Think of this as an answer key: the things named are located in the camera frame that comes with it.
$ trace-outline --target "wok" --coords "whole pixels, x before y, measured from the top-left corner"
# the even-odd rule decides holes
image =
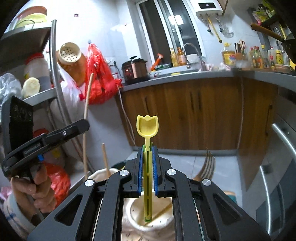
[[[281,45],[283,46],[284,50],[286,51],[288,57],[296,63],[296,39],[293,37],[293,35],[289,34],[287,39],[284,40],[281,36],[278,34],[270,31],[267,28],[261,27],[257,24],[252,23],[251,29],[258,31],[260,33],[266,34],[272,38],[275,38],[276,40],[279,40],[281,42]]]

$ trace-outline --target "faucet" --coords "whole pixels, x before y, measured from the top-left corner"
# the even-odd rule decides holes
[[[196,47],[194,44],[192,44],[192,43],[186,43],[186,44],[184,44],[183,47],[182,47],[182,51],[183,51],[184,56],[185,56],[185,59],[186,59],[186,61],[187,61],[187,68],[188,68],[188,69],[191,68],[191,64],[190,64],[189,61],[188,61],[187,54],[186,54],[186,49],[185,49],[186,46],[188,46],[188,45],[190,45],[190,46],[192,46],[193,48],[195,48],[196,53],[197,53],[197,56],[198,56],[199,59],[200,59],[200,64],[201,64],[201,66],[202,66],[202,71],[207,71],[207,67],[206,67],[206,65],[205,65],[205,62],[202,60],[201,54],[199,54],[197,47]]]

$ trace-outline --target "blue button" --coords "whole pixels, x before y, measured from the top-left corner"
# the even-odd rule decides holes
[[[44,156],[42,154],[39,154],[38,159],[39,159],[39,161],[44,161]]]

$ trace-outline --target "rice cooker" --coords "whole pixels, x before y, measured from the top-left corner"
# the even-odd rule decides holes
[[[146,60],[133,56],[122,65],[122,72],[127,84],[135,84],[149,79]]]

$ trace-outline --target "water heater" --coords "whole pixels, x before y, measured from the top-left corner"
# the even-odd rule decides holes
[[[190,0],[196,15],[222,15],[223,9],[221,8],[218,0]]]

